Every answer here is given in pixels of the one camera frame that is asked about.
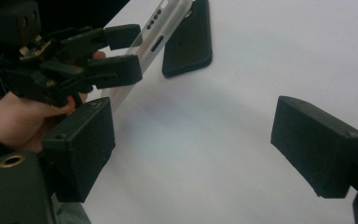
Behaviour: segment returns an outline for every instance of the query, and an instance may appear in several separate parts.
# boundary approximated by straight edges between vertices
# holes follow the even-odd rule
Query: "finger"
[[[47,105],[33,100],[27,100],[18,98],[13,100],[18,102],[15,106],[18,110],[23,111],[24,118],[28,119],[44,119],[49,117],[54,117],[58,115],[70,114],[75,111],[76,103],[72,96],[68,96],[68,104],[62,107],[57,107],[53,105]]]
[[[93,59],[104,59],[106,58],[106,54],[102,51],[96,51],[92,54]]]

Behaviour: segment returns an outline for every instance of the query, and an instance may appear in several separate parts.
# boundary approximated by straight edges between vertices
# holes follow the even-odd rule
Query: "white table surface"
[[[130,0],[108,26],[144,26],[159,2]],[[162,51],[114,114],[117,146],[84,203],[92,223],[354,223],[354,189],[317,197],[269,141],[280,95],[358,129],[358,1],[210,10],[212,64],[165,79]]]

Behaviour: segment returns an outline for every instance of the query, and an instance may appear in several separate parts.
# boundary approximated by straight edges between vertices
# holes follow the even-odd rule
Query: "smartphone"
[[[195,0],[165,45],[162,74],[175,77],[208,66],[213,59],[208,0]]]
[[[192,4],[193,0],[162,0],[159,3],[126,52],[126,55],[138,56],[142,73],[168,42]],[[103,89],[101,96],[110,97],[112,112],[115,113],[133,87],[134,85]]]

